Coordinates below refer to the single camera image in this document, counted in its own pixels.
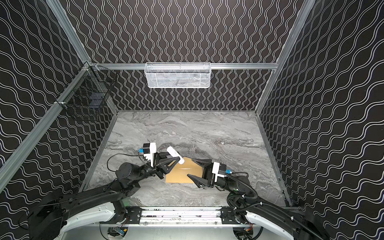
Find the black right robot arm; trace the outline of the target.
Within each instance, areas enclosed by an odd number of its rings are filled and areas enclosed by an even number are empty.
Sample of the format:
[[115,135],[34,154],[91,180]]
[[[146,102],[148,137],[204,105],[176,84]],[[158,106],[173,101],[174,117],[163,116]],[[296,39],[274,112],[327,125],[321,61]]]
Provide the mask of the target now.
[[303,214],[279,207],[259,196],[247,172],[233,172],[210,159],[194,159],[203,169],[201,176],[188,175],[198,188],[228,191],[227,204],[234,220],[260,226],[284,240],[328,240],[325,229]]

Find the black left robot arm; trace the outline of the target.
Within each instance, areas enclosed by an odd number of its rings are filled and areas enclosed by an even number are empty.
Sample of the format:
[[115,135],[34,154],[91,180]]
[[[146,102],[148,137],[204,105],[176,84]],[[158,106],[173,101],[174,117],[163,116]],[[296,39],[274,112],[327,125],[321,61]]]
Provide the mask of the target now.
[[29,209],[29,238],[53,240],[63,227],[69,225],[71,217],[105,203],[112,204],[116,209],[112,217],[121,221],[124,218],[121,200],[136,193],[140,189],[141,180],[154,176],[163,179],[181,160],[181,157],[172,157],[169,153],[155,153],[153,165],[121,164],[115,172],[116,179],[104,186],[76,194],[46,195]]

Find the brown paper envelope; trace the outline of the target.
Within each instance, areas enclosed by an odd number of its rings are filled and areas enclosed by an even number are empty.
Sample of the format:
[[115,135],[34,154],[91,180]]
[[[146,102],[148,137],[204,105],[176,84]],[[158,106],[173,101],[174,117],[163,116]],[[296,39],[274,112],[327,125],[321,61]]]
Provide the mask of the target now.
[[183,164],[177,164],[172,171],[166,175],[166,183],[170,184],[193,184],[188,174],[201,177],[203,168],[194,163],[192,159],[184,157]]

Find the white glue stick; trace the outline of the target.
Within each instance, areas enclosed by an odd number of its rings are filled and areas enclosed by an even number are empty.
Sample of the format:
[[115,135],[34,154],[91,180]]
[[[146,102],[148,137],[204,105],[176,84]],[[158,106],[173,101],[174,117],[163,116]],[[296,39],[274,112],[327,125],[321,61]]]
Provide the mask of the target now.
[[169,146],[167,148],[167,152],[174,158],[179,158],[179,161],[178,163],[180,165],[183,165],[185,163],[185,160],[184,158],[172,147],[172,146]]

